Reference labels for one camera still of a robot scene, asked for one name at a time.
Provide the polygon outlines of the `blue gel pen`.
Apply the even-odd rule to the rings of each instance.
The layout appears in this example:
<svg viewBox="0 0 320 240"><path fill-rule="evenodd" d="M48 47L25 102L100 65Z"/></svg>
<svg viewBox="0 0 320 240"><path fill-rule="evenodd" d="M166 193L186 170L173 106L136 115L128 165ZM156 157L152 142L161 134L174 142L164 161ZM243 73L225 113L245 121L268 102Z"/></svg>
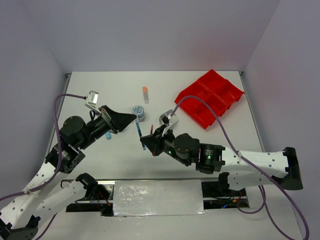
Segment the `blue gel pen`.
<svg viewBox="0 0 320 240"><path fill-rule="evenodd" d="M140 122L139 120L135 120L135 124L136 124L136 127L137 127L137 132L138 132L138 135L139 135L139 139L142 138L142 131L141 131L141 128L140 128ZM146 150L146 146L140 142L141 145L142 145L142 149L145 151Z"/></svg>

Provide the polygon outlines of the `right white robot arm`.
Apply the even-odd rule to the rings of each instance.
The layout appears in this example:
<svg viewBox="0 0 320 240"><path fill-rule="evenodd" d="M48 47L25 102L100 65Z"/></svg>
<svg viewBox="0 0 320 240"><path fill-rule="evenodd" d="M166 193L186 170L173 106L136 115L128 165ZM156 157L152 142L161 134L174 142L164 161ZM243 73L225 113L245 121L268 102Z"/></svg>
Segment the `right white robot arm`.
<svg viewBox="0 0 320 240"><path fill-rule="evenodd" d="M184 166L195 165L196 171L218 175L217 190L223 196L248 187L278 183L284 190L303 189L296 150L286 147L278 152L239 151L201 143L183 133L174 136L169 129L157 128L153 134L140 138L154 157L167 154Z"/></svg>

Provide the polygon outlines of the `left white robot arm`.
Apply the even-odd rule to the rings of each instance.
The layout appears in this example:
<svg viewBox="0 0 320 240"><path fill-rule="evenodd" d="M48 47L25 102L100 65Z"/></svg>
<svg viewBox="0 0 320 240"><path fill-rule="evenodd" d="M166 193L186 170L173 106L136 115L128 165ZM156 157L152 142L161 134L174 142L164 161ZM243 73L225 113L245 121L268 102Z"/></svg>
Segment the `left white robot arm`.
<svg viewBox="0 0 320 240"><path fill-rule="evenodd" d="M89 122L80 116L71 116L64 121L58 134L60 143L48 153L22 193L1 209L1 239L32 240L43 223L71 203L110 197L111 190L88 173L80 174L61 191L50 194L85 158L83 150L107 132L122 132L136 119L132 113L119 113L106 105L93 114L97 117Z"/></svg>

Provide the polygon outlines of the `blue highlighter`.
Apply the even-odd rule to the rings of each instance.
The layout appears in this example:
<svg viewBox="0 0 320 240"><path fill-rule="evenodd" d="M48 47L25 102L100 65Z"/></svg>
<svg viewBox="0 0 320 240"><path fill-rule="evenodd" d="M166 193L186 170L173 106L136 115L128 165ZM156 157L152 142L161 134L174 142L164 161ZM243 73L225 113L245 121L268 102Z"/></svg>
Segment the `blue highlighter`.
<svg viewBox="0 0 320 240"><path fill-rule="evenodd" d="M108 131L105 133L105 137L107 140L110 140L112 138L111 133Z"/></svg>

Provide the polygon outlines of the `blue paint jar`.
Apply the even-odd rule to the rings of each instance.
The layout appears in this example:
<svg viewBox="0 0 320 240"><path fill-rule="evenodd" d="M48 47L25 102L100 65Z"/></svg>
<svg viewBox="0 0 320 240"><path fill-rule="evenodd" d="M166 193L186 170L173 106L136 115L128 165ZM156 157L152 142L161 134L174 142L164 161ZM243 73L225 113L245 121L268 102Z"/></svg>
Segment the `blue paint jar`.
<svg viewBox="0 0 320 240"><path fill-rule="evenodd" d="M145 109L142 105L135 105L132 108L132 113L137 116L140 122L145 120L146 114L145 114Z"/></svg>

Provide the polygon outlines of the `orange cap highlighter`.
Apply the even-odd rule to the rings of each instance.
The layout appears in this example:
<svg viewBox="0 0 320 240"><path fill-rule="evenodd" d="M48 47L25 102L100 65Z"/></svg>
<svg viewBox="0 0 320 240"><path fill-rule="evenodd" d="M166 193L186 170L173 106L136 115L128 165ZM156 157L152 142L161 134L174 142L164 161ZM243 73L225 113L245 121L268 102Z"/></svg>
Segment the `orange cap highlighter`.
<svg viewBox="0 0 320 240"><path fill-rule="evenodd" d="M149 104L149 93L148 88L146 86L142 87L143 99L145 104Z"/></svg>

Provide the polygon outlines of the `red compartment bin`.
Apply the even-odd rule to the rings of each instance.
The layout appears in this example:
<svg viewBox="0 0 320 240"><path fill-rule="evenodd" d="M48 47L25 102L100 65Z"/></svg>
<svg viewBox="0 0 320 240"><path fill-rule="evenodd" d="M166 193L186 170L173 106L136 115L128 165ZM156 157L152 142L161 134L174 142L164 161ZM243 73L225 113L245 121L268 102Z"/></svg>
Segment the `red compartment bin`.
<svg viewBox="0 0 320 240"><path fill-rule="evenodd" d="M186 96L195 96L207 103L218 117L221 117L245 92L213 69L182 90L174 102L178 104ZM203 129L211 126L216 118L210 110L194 98L184 100L179 106Z"/></svg>

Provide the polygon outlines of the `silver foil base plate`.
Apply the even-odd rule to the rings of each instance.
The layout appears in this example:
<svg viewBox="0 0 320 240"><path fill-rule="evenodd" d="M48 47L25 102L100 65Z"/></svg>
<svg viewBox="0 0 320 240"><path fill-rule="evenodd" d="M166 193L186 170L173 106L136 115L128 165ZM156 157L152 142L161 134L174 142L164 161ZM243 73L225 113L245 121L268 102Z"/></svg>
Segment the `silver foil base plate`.
<svg viewBox="0 0 320 240"><path fill-rule="evenodd" d="M97 195L67 206L68 213L99 213L104 217L190 216L214 209L247 208L247 193L220 190L216 181L146 180L104 183L109 197Z"/></svg>

